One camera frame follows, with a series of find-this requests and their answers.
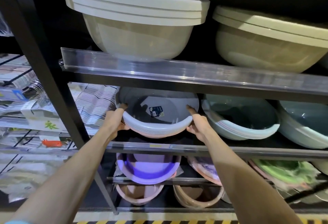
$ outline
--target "person's left hand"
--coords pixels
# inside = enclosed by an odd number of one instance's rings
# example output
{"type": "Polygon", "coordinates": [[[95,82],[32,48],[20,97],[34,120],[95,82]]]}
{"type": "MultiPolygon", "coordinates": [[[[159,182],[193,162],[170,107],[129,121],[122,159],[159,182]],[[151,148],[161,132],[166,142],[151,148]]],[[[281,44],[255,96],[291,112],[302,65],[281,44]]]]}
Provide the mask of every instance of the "person's left hand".
{"type": "Polygon", "coordinates": [[[108,141],[115,139],[117,137],[118,131],[130,129],[128,125],[125,125],[122,119],[123,113],[127,109],[127,107],[128,106],[126,104],[121,104],[120,107],[117,108],[115,111],[107,111],[101,129],[110,133],[108,141]]]}

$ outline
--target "forearm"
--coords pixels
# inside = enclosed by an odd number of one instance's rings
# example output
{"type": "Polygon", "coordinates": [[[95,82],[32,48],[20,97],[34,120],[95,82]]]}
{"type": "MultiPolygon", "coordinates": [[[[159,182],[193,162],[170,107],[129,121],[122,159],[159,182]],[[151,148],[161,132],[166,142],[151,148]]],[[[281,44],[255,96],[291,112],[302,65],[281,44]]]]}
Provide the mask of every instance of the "forearm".
{"type": "Polygon", "coordinates": [[[24,220],[33,224],[67,223],[92,183],[108,143],[108,133],[108,130],[100,129],[28,198],[12,220],[24,220]]]}
{"type": "Polygon", "coordinates": [[[301,223],[277,191],[213,130],[206,133],[205,144],[240,223],[301,223]]]}

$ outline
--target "green chinese character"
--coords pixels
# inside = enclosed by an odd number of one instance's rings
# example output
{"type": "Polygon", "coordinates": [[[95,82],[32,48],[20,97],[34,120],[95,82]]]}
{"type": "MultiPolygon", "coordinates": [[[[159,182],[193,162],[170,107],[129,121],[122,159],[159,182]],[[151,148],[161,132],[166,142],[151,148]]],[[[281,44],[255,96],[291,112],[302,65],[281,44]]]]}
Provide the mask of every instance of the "green chinese character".
{"type": "Polygon", "coordinates": [[[47,122],[45,123],[46,128],[49,128],[50,130],[52,129],[59,129],[56,127],[56,124],[52,124],[50,121],[47,120],[47,122]]]}

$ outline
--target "floor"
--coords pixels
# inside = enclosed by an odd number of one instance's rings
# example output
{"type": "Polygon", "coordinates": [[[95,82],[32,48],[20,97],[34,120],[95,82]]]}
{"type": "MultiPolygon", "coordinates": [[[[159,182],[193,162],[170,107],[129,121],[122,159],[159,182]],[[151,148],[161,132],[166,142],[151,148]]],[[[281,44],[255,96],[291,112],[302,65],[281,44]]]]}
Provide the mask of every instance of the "floor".
{"type": "MultiPolygon", "coordinates": [[[[0,212],[0,223],[5,223],[13,212],[0,212]]],[[[299,214],[304,224],[328,224],[327,214],[299,214]]],[[[120,213],[78,212],[77,224],[238,224],[231,213],[120,213]]]]}

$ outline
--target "orange tag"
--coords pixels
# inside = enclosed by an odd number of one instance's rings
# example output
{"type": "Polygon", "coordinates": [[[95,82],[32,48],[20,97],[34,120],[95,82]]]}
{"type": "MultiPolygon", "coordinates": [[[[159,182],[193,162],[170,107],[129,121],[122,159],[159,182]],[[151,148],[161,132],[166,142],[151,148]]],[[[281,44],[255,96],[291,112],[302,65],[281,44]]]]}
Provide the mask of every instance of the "orange tag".
{"type": "Polygon", "coordinates": [[[46,147],[62,147],[62,142],[59,141],[59,140],[47,140],[47,139],[44,139],[44,140],[42,140],[42,143],[46,147]]]}

